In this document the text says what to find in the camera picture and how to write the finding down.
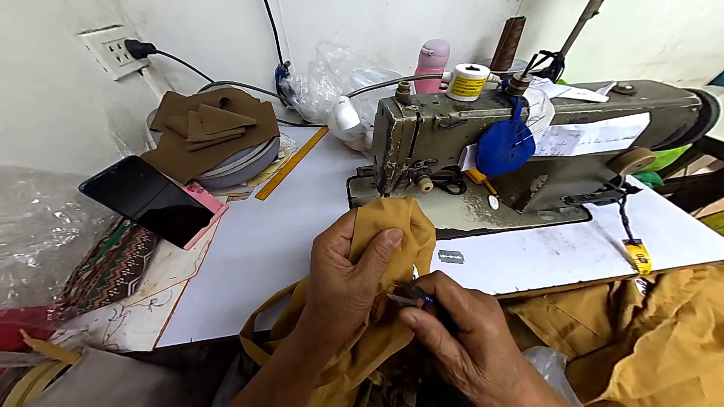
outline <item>smartphone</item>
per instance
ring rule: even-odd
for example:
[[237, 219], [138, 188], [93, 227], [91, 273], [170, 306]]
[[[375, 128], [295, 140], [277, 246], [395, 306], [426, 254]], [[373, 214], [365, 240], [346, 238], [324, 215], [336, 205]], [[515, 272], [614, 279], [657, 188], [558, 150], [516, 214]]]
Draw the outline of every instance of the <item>smartphone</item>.
[[78, 186], [87, 197], [183, 248], [214, 213], [139, 156], [129, 156]]

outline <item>ruler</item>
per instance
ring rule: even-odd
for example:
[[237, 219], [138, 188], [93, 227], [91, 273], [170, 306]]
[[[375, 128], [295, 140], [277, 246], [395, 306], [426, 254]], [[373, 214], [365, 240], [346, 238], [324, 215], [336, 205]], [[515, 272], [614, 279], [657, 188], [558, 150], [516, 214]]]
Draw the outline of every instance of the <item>ruler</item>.
[[328, 130], [329, 129], [327, 127], [322, 127], [318, 132], [314, 133], [312, 138], [304, 143], [304, 146], [302, 146], [302, 148], [300, 148], [299, 151], [297, 151], [297, 153], [289, 159], [289, 162], [284, 164], [284, 166], [269, 180], [269, 182], [266, 183], [266, 185], [254, 196], [254, 198], [261, 199], [262, 201], [268, 198], [269, 194], [271, 194], [272, 191], [282, 183], [286, 176], [292, 172], [294, 167], [302, 161], [304, 156], [307, 155], [307, 153], [312, 149], [312, 147], [314, 147], [315, 144], [317, 144], [319, 140], [321, 140], [321, 137]]

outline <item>industrial sewing machine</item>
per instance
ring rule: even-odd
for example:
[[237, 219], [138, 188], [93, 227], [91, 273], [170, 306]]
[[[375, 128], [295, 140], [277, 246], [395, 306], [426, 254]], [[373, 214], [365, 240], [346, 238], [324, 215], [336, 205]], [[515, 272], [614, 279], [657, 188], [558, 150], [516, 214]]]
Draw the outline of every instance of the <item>industrial sewing machine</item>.
[[[636, 192], [623, 176], [638, 170], [642, 154], [691, 143], [719, 117], [717, 100], [704, 91], [651, 80], [628, 84], [621, 93], [609, 93], [605, 103], [554, 98], [551, 125], [649, 112], [651, 122], [630, 148], [533, 156], [522, 167], [490, 179], [502, 200], [498, 210], [488, 204], [488, 188], [467, 177], [460, 178], [466, 188], [459, 195], [454, 195], [459, 190], [451, 193], [446, 188], [423, 192], [418, 184], [438, 174], [459, 174], [463, 149], [477, 142], [492, 123], [510, 118], [510, 102], [500, 91], [483, 91], [473, 102], [455, 101], [443, 93], [413, 95], [408, 105], [384, 98], [374, 120], [374, 165], [358, 168], [358, 175], [348, 180], [350, 207], [381, 196], [414, 195], [441, 239], [590, 220], [583, 204], [610, 204], [624, 193]], [[604, 85], [574, 86], [595, 90]], [[527, 114], [524, 108], [523, 118]]]

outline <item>electrical outlet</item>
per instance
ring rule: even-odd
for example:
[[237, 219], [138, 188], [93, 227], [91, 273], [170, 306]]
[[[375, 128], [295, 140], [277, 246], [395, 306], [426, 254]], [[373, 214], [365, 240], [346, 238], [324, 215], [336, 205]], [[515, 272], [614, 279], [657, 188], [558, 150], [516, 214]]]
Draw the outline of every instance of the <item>electrical outlet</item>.
[[147, 59], [134, 59], [126, 49], [123, 41], [138, 36], [123, 25], [87, 30], [78, 34], [93, 58], [111, 74], [114, 80], [147, 67]]

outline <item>white wall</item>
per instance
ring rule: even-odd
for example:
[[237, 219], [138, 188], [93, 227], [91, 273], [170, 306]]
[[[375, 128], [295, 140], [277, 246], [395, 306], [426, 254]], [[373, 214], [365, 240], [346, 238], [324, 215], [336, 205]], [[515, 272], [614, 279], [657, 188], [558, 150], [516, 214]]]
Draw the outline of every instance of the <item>white wall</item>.
[[[272, 89], [278, 64], [262, 0], [120, 0], [136, 30], [159, 49], [195, 65], [215, 80]], [[520, 0], [270, 0], [285, 59], [307, 72], [315, 45], [331, 40], [369, 51], [391, 68], [412, 73], [420, 46], [433, 38], [452, 43], [451, 63], [477, 61], [495, 49], [505, 20]], [[175, 89], [198, 90], [193, 72], [152, 57]]]
[[[270, 3], [284, 56], [297, 71], [307, 70], [319, 41], [332, 40], [409, 73], [430, 38], [451, 41], [450, 64], [489, 57], [504, 21], [517, 14], [528, 17], [519, 57], [558, 49], [586, 0]], [[705, 83], [724, 69], [723, 12], [724, 3], [713, 0], [606, 0], [571, 49], [564, 78]], [[118, 158], [111, 134], [140, 147], [155, 96], [139, 75], [110, 80], [76, 37], [115, 23], [214, 78], [272, 89], [277, 57], [262, 0], [6, 0], [0, 164], [90, 174]], [[181, 93], [205, 83], [163, 57], [153, 56], [152, 64]]]
[[158, 103], [138, 74], [116, 83], [76, 33], [122, 23], [112, 1], [5, 0], [0, 7], [0, 165], [93, 174], [130, 148]]
[[[558, 51], [587, 0], [525, 0], [518, 55]], [[605, 0], [569, 51], [569, 83], [654, 79], [704, 85], [724, 70], [724, 1]]]

